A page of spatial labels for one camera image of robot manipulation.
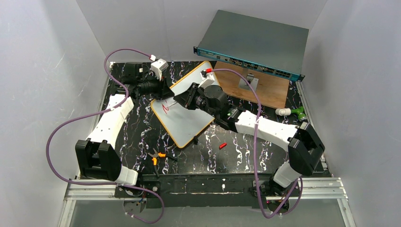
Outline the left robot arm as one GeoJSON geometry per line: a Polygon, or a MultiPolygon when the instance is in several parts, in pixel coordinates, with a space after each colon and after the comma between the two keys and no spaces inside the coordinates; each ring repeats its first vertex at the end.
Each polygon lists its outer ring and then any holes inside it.
{"type": "Polygon", "coordinates": [[[137,184],[139,174],[122,164],[115,152],[116,140],[140,97],[150,95],[156,100],[164,100],[174,96],[163,76],[167,68],[168,63],[159,59],[151,63],[148,70],[138,66],[134,74],[121,78],[122,85],[116,85],[109,97],[111,111],[104,113],[88,137],[78,140],[75,145],[78,165],[84,177],[130,186],[137,184]]]}

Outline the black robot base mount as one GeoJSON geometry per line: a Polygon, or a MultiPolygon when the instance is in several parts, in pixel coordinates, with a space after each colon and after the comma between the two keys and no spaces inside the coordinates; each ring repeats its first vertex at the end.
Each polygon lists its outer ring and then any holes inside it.
{"type": "Polygon", "coordinates": [[[139,185],[163,199],[165,207],[252,207],[259,204],[253,174],[143,175],[139,185]]]}

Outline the red marker cap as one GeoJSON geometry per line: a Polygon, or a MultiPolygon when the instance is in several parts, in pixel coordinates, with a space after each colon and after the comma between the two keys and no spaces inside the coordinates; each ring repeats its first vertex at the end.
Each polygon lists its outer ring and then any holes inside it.
{"type": "Polygon", "coordinates": [[[223,143],[223,144],[221,144],[221,145],[219,146],[219,149],[222,149],[222,148],[224,148],[226,145],[227,145],[227,143],[223,143]]]}

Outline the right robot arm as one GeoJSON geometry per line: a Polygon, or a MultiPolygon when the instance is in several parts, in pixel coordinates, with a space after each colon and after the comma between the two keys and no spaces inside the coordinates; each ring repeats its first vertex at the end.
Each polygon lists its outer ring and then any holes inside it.
{"type": "Polygon", "coordinates": [[[173,99],[188,110],[200,109],[208,113],[225,130],[266,140],[288,153],[288,161],[274,172],[263,187],[259,187],[262,195],[282,195],[298,177],[311,176],[325,150],[311,124],[283,124],[255,115],[229,103],[226,93],[218,85],[202,88],[192,83],[173,99]]]}

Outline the yellow-framed whiteboard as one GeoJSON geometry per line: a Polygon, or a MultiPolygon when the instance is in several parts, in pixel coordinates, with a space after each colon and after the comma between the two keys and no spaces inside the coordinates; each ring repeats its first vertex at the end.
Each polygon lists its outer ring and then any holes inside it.
{"type": "MultiPolygon", "coordinates": [[[[177,95],[186,91],[193,82],[201,83],[201,71],[208,68],[212,68],[211,63],[203,61],[175,82],[170,89],[177,95]]],[[[179,104],[171,105],[173,101],[172,98],[160,101],[154,99],[150,106],[175,145],[184,148],[208,127],[214,118],[200,109],[188,110],[179,104]]]]}

